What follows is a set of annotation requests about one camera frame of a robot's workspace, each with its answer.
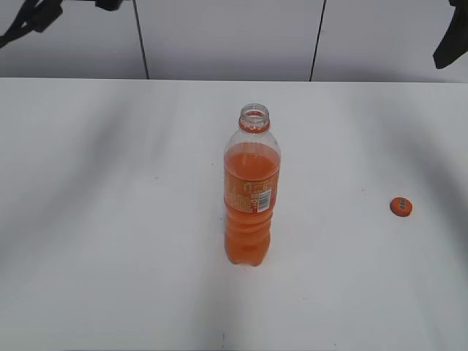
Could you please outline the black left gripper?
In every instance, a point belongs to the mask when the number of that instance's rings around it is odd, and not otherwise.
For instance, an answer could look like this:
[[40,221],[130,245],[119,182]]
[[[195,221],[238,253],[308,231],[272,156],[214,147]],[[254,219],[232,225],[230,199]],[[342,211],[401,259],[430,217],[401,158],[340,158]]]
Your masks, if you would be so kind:
[[[124,0],[95,0],[103,10],[118,10]],[[24,1],[14,21],[1,35],[1,48],[35,31],[44,32],[62,14],[62,0]]]

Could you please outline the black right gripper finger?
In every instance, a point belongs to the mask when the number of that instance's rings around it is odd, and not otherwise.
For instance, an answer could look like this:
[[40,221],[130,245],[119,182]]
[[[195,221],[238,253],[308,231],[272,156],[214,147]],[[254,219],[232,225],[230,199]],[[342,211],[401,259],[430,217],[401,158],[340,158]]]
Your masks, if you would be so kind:
[[467,53],[467,0],[449,1],[453,17],[444,37],[433,53],[437,69],[444,69]]

